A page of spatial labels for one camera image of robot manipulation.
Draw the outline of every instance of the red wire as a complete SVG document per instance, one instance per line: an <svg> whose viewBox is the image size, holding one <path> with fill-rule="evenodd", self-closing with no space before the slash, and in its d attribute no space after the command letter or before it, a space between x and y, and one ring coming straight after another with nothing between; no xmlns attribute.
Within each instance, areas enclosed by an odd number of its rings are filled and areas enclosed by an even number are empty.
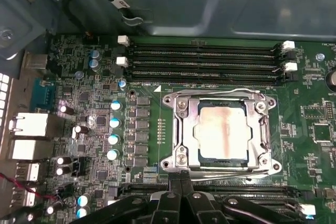
<svg viewBox="0 0 336 224"><path fill-rule="evenodd" d="M7 177L5 174L3 173L0 173L0 178L4 178L5 180L7 180L8 182L11 182L13 183L17 188L21 188L21 189L24 189L26 190L27 192L29 193L32 193L32 194L35 194L37 197L39 198L45 198L45 199L57 199L56 196L53 196L53 195L42 195L42 194L39 194L38 192L32 190L31 188L21 184L19 181L17 181L16 179L13 179L13 178L9 178Z"/></svg>

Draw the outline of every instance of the white label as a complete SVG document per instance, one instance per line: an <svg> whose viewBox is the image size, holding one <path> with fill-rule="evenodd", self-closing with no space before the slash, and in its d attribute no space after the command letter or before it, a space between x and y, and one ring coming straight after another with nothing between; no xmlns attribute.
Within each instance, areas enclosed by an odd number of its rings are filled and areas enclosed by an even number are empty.
<svg viewBox="0 0 336 224"><path fill-rule="evenodd" d="M111 2L117 9L130 8L130 6L124 0L113 0Z"/></svg>

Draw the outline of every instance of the green circuit board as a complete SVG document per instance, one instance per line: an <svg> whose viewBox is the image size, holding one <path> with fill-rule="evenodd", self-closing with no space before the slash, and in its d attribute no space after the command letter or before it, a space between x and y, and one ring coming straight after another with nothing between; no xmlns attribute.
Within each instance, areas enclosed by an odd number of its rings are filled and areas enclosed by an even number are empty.
<svg viewBox="0 0 336 224"><path fill-rule="evenodd" d="M195 39L169 37L134 37L137 44L180 44L190 45L195 41L210 46L272 47L278 41ZM336 93L325 83L326 74L336 66L336 45L321 42L296 42L296 63L299 80L288 82L282 87L247 86L273 97L277 101L270 111L270 134L272 156L282 164L282 171L264 179L231 179L213 181L212 184L260 184L290 185L299 189L317 189L321 192L316 199L308 202L317 209L317 223L336 223ZM88 157L88 173L76 180L79 194L92 195L91 212L102 208L113 197L111 188L121 183L164 184L167 173L162 171L160 160L172 152L172 110L163 105L162 98L171 92L183 89L232 90L246 86L210 84L170 84L170 83L128 83L125 90L118 88L115 78L115 58L120 54L117 38L100 36L95 41L82 36L58 35L53 39L51 57L56 57L62 66L61 76L55 81L55 113L60 104L74 108L75 115L66 115L65 137L58 140L55 156ZM97 72L89 68L89 55L93 50L102 55L101 69ZM323 61L316 60L316 54L324 54ZM75 78L77 71L84 77ZM148 135L142 143L148 151L140 155L146 165L126 170L124 140L127 139L129 113L132 101L143 99L138 108L148 112L141 118L147 126L141 131ZM118 100L122 110L111 112L110 104ZM113 133L121 136L121 141L113 146L120 153L114 161L107 159L112 148L108 137L112 134L110 119L118 118L122 126ZM71 138L74 125L90 127L88 135ZM70 177L49 178L48 188L72 181ZM76 207L45 217L43 222L68 223L76 218Z"/></svg>

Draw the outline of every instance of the cpu socket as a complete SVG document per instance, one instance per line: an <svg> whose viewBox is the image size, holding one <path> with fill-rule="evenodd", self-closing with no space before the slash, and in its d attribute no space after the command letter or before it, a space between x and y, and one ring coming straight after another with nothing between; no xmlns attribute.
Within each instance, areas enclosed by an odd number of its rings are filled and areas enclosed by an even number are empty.
<svg viewBox="0 0 336 224"><path fill-rule="evenodd" d="M276 100L258 90L182 90L163 97L173 110L167 172L189 170L193 181L262 178L281 171L271 158L268 111Z"/></svg>

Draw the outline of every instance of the motherboard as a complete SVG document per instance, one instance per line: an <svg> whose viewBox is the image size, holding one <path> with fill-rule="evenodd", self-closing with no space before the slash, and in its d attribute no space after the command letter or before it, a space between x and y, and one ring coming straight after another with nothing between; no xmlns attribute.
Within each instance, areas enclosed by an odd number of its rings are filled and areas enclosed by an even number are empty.
<svg viewBox="0 0 336 224"><path fill-rule="evenodd" d="M247 197L288 215L287 199L313 204L316 223L335 223L335 44L57 35L49 57L56 74L36 80L30 110L65 120L46 184L75 194L42 222L150 196L189 169L218 197L269 188ZM69 158L85 167L74 175Z"/></svg>

